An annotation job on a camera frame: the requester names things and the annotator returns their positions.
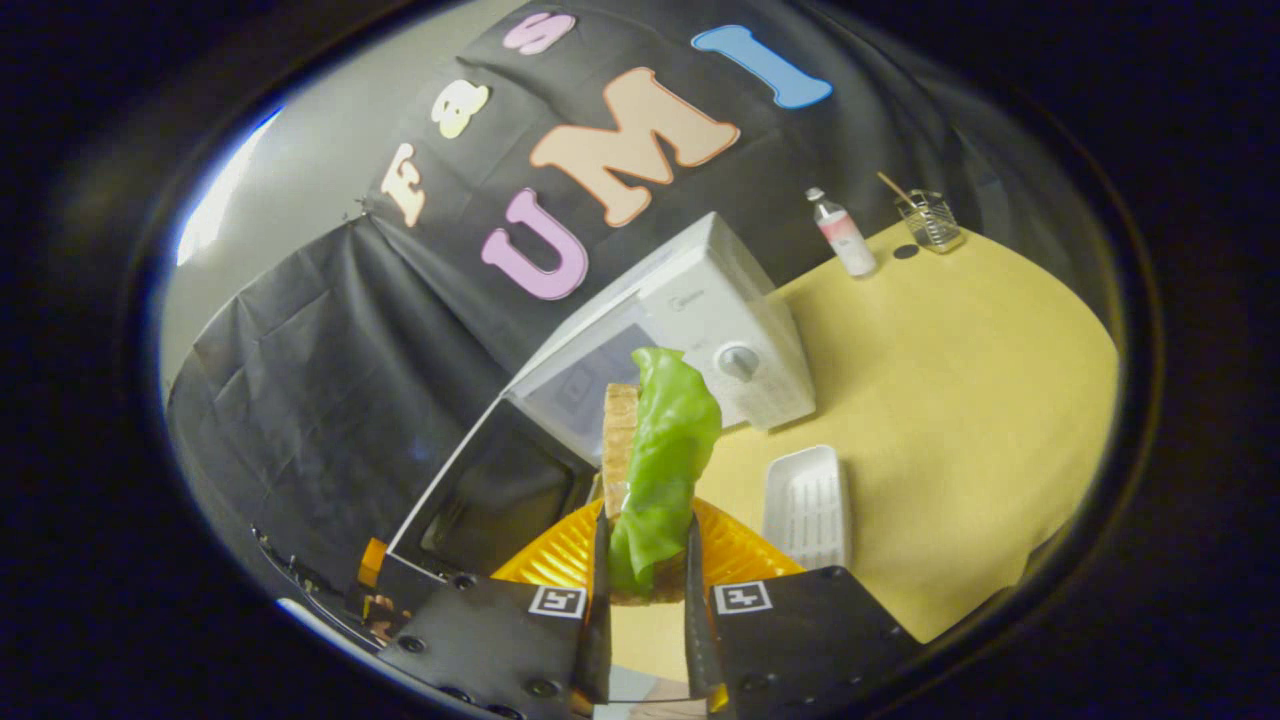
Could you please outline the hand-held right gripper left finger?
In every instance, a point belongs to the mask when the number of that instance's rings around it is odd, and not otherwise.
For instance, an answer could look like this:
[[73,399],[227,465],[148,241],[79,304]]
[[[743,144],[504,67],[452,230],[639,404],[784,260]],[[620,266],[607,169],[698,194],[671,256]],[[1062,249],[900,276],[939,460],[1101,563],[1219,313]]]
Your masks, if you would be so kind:
[[394,679],[481,719],[584,719],[609,698],[608,530],[600,501],[572,512],[586,541],[576,585],[461,574],[429,591],[378,652]]

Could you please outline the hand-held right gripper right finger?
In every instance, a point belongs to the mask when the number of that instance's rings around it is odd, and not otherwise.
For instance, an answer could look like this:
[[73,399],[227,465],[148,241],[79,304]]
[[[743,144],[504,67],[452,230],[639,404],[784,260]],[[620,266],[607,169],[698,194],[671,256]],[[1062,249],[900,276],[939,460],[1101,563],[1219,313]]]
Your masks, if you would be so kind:
[[800,568],[741,521],[694,502],[685,653],[713,719],[850,719],[922,651],[845,568]]

